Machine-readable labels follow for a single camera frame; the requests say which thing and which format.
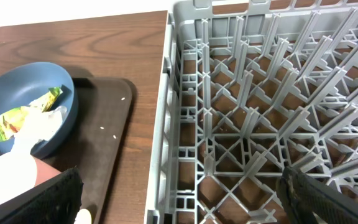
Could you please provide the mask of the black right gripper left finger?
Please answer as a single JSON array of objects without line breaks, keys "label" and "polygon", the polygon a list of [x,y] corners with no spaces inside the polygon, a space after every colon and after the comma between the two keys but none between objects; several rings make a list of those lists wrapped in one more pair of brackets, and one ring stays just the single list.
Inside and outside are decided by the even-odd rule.
[{"label": "black right gripper left finger", "polygon": [[0,223],[74,223],[83,182],[76,167],[0,204]]}]

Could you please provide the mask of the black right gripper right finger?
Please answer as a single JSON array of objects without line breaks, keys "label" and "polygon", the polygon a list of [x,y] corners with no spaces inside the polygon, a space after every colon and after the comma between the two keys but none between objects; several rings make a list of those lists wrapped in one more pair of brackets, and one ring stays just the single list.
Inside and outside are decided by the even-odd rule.
[{"label": "black right gripper right finger", "polygon": [[358,223],[358,203],[293,167],[286,167],[276,193],[290,223]]}]

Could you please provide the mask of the pink cup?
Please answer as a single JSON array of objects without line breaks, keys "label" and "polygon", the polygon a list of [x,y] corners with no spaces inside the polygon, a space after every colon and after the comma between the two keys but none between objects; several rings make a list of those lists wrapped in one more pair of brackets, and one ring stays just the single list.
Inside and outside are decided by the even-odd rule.
[{"label": "pink cup", "polygon": [[48,181],[60,171],[30,154],[0,156],[0,205]]}]

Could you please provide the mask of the yellow green snack wrapper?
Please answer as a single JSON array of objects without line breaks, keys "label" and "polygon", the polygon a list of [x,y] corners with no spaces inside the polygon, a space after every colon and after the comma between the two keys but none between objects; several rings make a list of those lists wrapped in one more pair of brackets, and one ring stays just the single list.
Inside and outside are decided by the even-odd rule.
[{"label": "yellow green snack wrapper", "polygon": [[41,116],[46,117],[52,114],[50,109],[62,93],[60,87],[49,88],[46,94],[31,101],[28,105],[0,114],[0,141],[13,138],[21,132],[25,122],[29,123],[31,118],[41,119]]}]

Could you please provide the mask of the white tissue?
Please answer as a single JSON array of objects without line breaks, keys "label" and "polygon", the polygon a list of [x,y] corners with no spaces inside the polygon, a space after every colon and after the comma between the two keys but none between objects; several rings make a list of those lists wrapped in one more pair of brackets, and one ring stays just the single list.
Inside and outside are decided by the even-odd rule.
[{"label": "white tissue", "polygon": [[30,154],[36,144],[51,140],[63,124],[67,111],[65,106],[58,106],[56,109],[46,112],[32,110],[25,117],[20,131],[14,135],[11,151]]}]

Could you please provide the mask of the grey dishwasher rack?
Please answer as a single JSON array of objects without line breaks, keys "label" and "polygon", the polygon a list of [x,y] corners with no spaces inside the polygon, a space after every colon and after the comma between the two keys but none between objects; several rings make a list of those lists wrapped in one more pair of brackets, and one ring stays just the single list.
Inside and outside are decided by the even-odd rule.
[{"label": "grey dishwasher rack", "polygon": [[358,202],[358,1],[175,1],[146,223],[285,223],[288,166]]}]

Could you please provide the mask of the yellow plastic spoon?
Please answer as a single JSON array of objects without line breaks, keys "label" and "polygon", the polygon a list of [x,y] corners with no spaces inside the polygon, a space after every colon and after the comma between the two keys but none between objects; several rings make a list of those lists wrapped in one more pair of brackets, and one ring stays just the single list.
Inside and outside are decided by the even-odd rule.
[{"label": "yellow plastic spoon", "polygon": [[79,210],[73,224],[92,224],[90,211],[85,208]]}]

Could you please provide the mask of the dark brown serving tray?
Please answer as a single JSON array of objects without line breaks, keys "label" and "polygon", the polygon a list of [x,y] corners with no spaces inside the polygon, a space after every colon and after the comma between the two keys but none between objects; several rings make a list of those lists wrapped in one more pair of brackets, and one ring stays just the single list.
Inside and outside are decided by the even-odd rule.
[{"label": "dark brown serving tray", "polygon": [[78,116],[63,144],[45,162],[64,171],[77,167],[83,181],[81,206],[99,223],[132,101],[128,82],[75,78]]}]

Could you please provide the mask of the dark blue plate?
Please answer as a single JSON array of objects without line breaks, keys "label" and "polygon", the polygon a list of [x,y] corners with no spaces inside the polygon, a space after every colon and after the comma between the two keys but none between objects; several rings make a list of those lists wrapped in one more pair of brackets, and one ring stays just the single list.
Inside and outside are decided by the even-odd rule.
[{"label": "dark blue plate", "polygon": [[[51,140],[42,141],[32,148],[31,154],[39,159],[56,151],[74,126],[78,114],[78,95],[73,80],[63,67],[50,62],[28,63],[0,76],[0,114],[29,104],[53,87],[60,87],[62,95],[52,109],[65,106],[67,115]],[[9,152],[13,144],[13,139],[0,141],[0,155]]]}]

